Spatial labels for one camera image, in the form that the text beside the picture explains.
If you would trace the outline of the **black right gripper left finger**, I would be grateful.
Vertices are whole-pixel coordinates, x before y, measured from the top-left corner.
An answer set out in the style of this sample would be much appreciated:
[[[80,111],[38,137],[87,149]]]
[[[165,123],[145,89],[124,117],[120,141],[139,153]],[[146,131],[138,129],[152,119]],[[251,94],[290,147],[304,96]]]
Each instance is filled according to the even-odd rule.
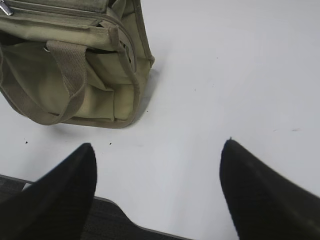
[[[84,143],[54,169],[0,204],[2,240],[79,240],[97,184],[97,161]]]

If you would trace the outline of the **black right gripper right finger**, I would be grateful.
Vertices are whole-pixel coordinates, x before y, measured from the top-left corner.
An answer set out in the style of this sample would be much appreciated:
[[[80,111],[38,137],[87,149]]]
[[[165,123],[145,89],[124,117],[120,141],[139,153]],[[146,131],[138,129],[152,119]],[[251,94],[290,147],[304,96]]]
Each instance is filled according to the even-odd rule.
[[[320,238],[320,198],[278,174],[233,139],[223,146],[219,179],[239,239]]]

